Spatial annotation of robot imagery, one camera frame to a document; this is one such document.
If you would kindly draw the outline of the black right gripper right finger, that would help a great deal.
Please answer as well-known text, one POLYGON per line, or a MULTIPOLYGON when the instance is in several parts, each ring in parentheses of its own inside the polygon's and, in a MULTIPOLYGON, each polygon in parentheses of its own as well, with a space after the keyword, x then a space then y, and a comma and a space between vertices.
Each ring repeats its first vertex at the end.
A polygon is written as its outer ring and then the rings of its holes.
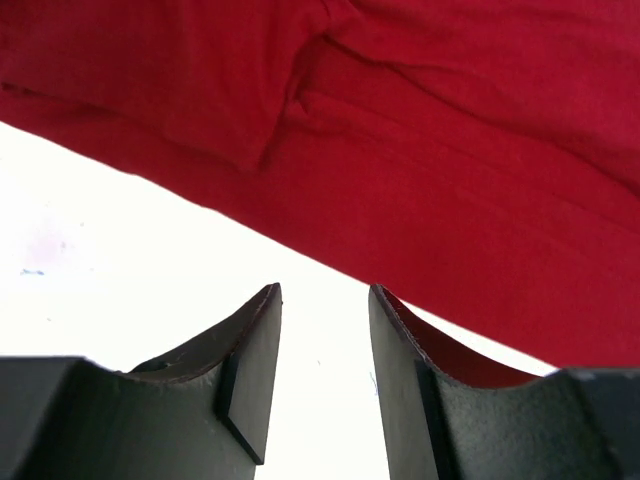
POLYGON ((380 285, 369 320, 394 479, 635 479, 639 372, 538 377, 429 325, 380 285))

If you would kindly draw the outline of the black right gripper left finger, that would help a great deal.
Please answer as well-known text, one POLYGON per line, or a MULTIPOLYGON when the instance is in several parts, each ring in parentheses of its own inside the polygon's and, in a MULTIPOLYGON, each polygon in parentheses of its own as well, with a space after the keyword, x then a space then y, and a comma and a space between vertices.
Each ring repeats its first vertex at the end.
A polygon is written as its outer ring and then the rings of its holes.
POLYGON ((278 284, 129 372, 80 357, 1 361, 5 479, 251 479, 265 460, 278 284))

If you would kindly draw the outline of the dark red t shirt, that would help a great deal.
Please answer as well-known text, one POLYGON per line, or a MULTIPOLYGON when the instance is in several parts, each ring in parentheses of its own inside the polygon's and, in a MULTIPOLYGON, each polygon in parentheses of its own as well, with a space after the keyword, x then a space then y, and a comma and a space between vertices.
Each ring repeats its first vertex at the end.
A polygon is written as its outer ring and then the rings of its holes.
POLYGON ((551 364, 639 363, 635 1, 5 1, 1 118, 551 364))

